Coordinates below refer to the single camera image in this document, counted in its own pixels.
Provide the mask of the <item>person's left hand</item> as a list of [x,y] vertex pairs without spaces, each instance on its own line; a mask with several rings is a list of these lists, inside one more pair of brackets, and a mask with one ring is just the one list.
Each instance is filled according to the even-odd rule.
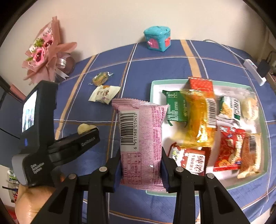
[[55,191],[55,187],[28,188],[19,184],[15,214],[20,224],[29,224]]

